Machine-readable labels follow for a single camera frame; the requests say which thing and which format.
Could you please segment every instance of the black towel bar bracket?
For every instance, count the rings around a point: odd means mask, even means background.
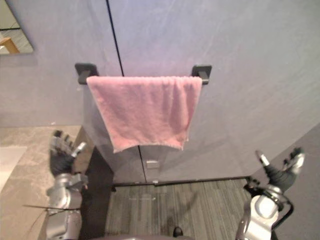
[[[75,69],[79,75],[78,82],[81,85],[87,84],[87,77],[99,76],[97,66],[92,63],[76,63]],[[207,85],[209,83],[211,69],[211,65],[195,65],[192,68],[191,76],[202,78],[202,85]]]
[[[74,66],[79,75],[78,82],[81,85],[87,84],[87,77],[99,76],[97,66],[92,63],[76,63]]]
[[[202,78],[202,85],[207,85],[209,83],[211,69],[211,65],[194,65],[191,76]]]

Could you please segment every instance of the gray carpet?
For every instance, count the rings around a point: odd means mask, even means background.
[[[244,202],[245,179],[167,186],[117,187],[111,194],[106,235],[166,235],[180,226],[196,240],[233,240]]]

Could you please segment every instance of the pink towel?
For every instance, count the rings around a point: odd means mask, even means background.
[[[201,91],[200,77],[91,76],[87,84],[114,153],[137,145],[183,150]]]

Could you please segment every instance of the metallic robot arm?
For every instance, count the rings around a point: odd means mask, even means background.
[[[46,226],[47,240],[77,240],[82,217],[81,189],[87,186],[88,178],[82,173],[72,174],[72,166],[76,156],[85,148],[82,142],[76,149],[62,132],[56,131],[50,145],[50,170],[54,186],[47,190],[49,196],[48,222]]]
[[[258,193],[257,181],[245,186],[254,196],[244,206],[244,214],[239,223],[236,240],[270,240],[273,224],[277,221],[279,211],[283,209],[283,193],[295,182],[305,160],[301,148],[295,148],[290,154],[291,159],[284,161],[282,171],[273,167],[265,155],[257,151],[257,156],[269,177],[267,187]]]

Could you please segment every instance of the black wire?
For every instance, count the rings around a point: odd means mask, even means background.
[[[116,54],[118,55],[118,60],[119,60],[119,64],[120,64],[120,69],[121,69],[122,77],[124,77],[124,76],[125,76],[125,75],[124,75],[124,69],[123,69],[123,67],[122,67],[122,62],[121,62],[121,58],[120,58],[120,52],[119,52],[119,48],[118,48],[116,31],[115,31],[115,27],[114,27],[114,21],[113,21],[113,19],[112,19],[112,15],[111,15],[110,4],[109,4],[109,0],[105,0],[105,1],[106,1],[107,9],[108,9],[108,14],[109,14],[110,23],[111,23],[111,29],[112,29],[112,35],[113,35],[113,40],[114,40],[114,44],[115,44]]]
[[[139,146],[139,145],[138,145],[138,151],[139,151],[139,155],[140,155],[140,159],[141,159],[141,165],[142,165],[144,180],[145,180],[145,182],[147,182],[145,166],[144,166],[144,162],[143,162],[143,160],[142,160],[142,154],[141,154],[141,149],[140,149],[140,146]]]
[[[121,61],[121,57],[120,57],[120,51],[119,51],[119,47],[118,47],[118,41],[117,41],[117,37],[116,37],[114,21],[113,21],[112,15],[111,15],[110,3],[109,3],[109,0],[105,0],[105,2],[106,2],[107,9],[108,9],[108,14],[109,14],[109,19],[110,19],[110,24],[111,24],[111,29],[112,29],[113,40],[114,40],[114,44],[115,44],[116,54],[118,56],[118,61],[119,61],[119,64],[120,64],[121,74],[122,74],[122,77],[124,77],[125,73],[124,73],[124,69],[122,67],[122,61]],[[138,151],[139,151],[141,165],[142,165],[142,169],[143,169],[144,180],[145,180],[145,182],[147,182],[145,166],[144,166],[144,162],[143,162],[142,154],[141,154],[141,149],[140,149],[139,145],[138,145]]]
[[[30,226],[29,230],[26,232],[26,238],[28,239],[29,234],[31,233],[32,228],[35,226],[36,222],[39,220],[39,218],[42,216],[43,213],[45,213],[46,211],[43,210],[40,212],[39,216],[33,221],[32,225]]]
[[[53,209],[53,210],[69,210],[69,211],[73,211],[73,210],[80,210],[80,208],[61,208],[61,207],[50,207],[50,206],[36,206],[36,205],[22,205],[23,207],[27,207],[27,208],[34,208],[34,209]]]

